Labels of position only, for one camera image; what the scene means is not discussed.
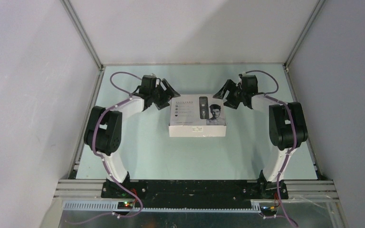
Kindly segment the white box with black tray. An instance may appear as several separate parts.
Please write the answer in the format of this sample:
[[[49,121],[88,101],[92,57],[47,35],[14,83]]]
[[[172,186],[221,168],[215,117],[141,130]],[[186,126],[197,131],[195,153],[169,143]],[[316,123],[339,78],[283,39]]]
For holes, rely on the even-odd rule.
[[[171,100],[170,137],[224,137],[223,101],[212,95],[181,95]]]

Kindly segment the left aluminium corner post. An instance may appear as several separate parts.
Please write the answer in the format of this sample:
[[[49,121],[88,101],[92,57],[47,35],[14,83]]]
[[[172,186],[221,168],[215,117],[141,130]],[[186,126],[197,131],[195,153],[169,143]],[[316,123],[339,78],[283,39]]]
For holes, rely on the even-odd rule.
[[[95,66],[99,69],[102,70],[103,69],[103,63],[100,60],[94,46],[93,43],[91,42],[91,39],[88,35],[88,33],[86,32],[82,21],[80,20],[76,9],[74,8],[72,2],[70,0],[60,0],[61,4],[63,5],[67,15],[70,18],[70,21],[72,22],[76,32],[78,33],[78,35],[81,38],[82,43],[84,44],[84,46],[86,47],[89,55],[91,56]]]

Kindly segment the right aluminium corner post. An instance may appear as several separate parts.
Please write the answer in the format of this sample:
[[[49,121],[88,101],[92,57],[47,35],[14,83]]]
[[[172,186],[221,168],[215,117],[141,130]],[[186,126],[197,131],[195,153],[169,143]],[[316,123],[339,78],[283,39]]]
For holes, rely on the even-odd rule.
[[[300,35],[296,39],[294,46],[290,50],[289,55],[288,55],[288,57],[286,58],[286,60],[284,62],[285,69],[289,68],[289,66],[292,63],[294,57],[296,56],[296,53],[300,49],[303,41],[305,40],[308,32],[310,31],[312,25],[314,24],[315,20],[317,19],[317,17],[319,16],[321,10],[323,9],[325,3],[326,3],[326,0],[318,0],[316,2],[316,4],[313,7],[306,23],[304,24],[304,26],[303,26],[303,28],[300,32]]]

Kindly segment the left controller board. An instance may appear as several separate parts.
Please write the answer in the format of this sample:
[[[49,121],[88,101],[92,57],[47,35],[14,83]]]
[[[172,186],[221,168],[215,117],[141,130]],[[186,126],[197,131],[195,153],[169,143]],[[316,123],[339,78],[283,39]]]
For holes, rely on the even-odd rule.
[[[131,210],[134,208],[134,202],[133,201],[119,201],[117,205],[118,210]]]

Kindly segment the right controller board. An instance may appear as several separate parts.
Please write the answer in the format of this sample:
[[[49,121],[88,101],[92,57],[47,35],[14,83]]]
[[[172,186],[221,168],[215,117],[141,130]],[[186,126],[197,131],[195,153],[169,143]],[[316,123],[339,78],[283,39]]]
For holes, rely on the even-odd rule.
[[[274,217],[277,214],[279,206],[262,206],[260,208],[260,215],[265,217]]]

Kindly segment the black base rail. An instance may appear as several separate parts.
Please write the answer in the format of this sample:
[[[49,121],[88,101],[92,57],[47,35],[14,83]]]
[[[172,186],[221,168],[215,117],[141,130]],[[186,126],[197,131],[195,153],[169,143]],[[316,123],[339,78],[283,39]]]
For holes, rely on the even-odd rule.
[[[252,200],[288,199],[284,181],[252,180],[126,180],[121,186],[106,180],[101,197],[131,199],[145,209],[250,209]]]

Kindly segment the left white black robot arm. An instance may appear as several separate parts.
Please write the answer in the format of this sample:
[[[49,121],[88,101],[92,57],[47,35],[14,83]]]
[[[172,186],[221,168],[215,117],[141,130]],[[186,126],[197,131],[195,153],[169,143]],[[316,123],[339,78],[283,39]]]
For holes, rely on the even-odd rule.
[[[145,75],[140,81],[141,84],[128,94],[127,99],[108,108],[94,106],[84,133],[84,144],[101,159],[107,178],[115,183],[113,192],[120,198],[129,196],[131,192],[131,184],[125,181],[128,171],[118,153],[123,121],[151,105],[155,105],[158,110],[164,109],[173,98],[180,97],[166,79]]]

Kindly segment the aluminium corner post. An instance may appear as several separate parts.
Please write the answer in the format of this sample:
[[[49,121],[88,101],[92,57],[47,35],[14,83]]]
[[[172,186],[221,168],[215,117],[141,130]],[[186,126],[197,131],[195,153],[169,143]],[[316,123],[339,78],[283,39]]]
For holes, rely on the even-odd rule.
[[[70,0],[60,0],[61,4],[63,5],[67,15],[70,18],[70,21],[72,22],[76,32],[78,33],[78,35],[81,38],[82,43],[84,44],[84,46],[86,47],[89,55],[91,56],[95,66],[99,69],[102,70],[103,69],[103,63],[100,60],[94,46],[93,43],[91,42],[91,39],[88,35],[88,33],[86,32],[82,21],[80,20],[76,9],[74,8],[72,2]]]
[[[303,41],[305,40],[308,32],[310,31],[312,25],[314,24],[315,20],[317,19],[317,17],[319,16],[321,10],[323,9],[325,3],[326,3],[326,0],[318,0],[316,2],[316,4],[313,7],[306,23],[304,24],[304,26],[303,26],[303,28],[300,32],[300,35],[296,39],[294,46],[290,50],[289,55],[288,55],[288,57],[286,58],[286,60],[284,62],[285,69],[289,68],[289,66],[292,63],[294,57],[296,56],[296,53],[300,49]]]

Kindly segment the controller board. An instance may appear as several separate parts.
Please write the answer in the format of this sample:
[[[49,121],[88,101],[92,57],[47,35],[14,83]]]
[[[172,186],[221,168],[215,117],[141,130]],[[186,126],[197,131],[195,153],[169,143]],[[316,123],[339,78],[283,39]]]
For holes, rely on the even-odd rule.
[[[260,215],[265,217],[274,217],[277,214],[279,206],[262,206],[260,208]]]
[[[131,210],[134,208],[134,202],[133,201],[119,201],[117,205],[118,210]]]

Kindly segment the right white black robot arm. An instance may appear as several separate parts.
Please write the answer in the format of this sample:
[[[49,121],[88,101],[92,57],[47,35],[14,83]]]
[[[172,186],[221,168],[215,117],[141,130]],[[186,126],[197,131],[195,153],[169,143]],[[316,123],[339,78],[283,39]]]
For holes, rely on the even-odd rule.
[[[258,194],[265,199],[277,191],[274,183],[283,180],[284,172],[292,154],[308,139],[308,130],[303,108],[299,102],[284,102],[272,97],[272,93],[260,92],[255,75],[239,76],[238,83],[227,80],[213,98],[225,100],[226,107],[237,109],[240,104],[262,112],[269,118],[269,138],[272,143],[271,155],[260,172]]]

